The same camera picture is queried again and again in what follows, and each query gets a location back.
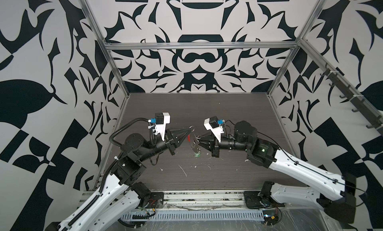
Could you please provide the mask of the red handled wire keyring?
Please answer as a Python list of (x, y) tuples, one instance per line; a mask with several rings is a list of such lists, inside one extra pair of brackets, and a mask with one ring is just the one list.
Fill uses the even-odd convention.
[(194, 131), (195, 128), (194, 126), (190, 126), (189, 128), (192, 128), (191, 134), (188, 136), (188, 142), (190, 143), (192, 151), (195, 153), (200, 152), (200, 147), (199, 147), (199, 141), (197, 139), (197, 136), (195, 135)]

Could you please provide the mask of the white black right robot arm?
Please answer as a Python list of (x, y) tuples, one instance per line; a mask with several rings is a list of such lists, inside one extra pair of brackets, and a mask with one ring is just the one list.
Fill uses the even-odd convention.
[(224, 120), (206, 119), (204, 127), (208, 133), (195, 140), (213, 157), (219, 157), (224, 149), (244, 151), (251, 163), (281, 172), (304, 184), (298, 187), (265, 182), (258, 194), (246, 199), (249, 209), (289, 203), (322, 210), (341, 223), (354, 222), (358, 206), (355, 176), (331, 173), (287, 153), (278, 144), (259, 138), (257, 129), (247, 121), (236, 123), (231, 134), (225, 133)]

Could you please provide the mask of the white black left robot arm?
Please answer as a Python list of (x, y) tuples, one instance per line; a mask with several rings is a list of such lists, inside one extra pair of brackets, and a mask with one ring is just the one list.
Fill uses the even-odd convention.
[[(115, 137), (133, 124), (148, 124), (150, 138), (132, 133), (124, 143)], [(48, 231), (104, 231), (125, 213), (147, 206), (151, 191), (137, 179), (146, 170), (144, 161), (165, 151), (172, 155), (193, 132), (192, 127), (168, 129), (170, 115), (157, 113), (152, 119), (136, 118), (111, 134), (110, 143), (120, 148), (120, 154), (105, 171), (97, 190), (68, 218), (53, 222)]]

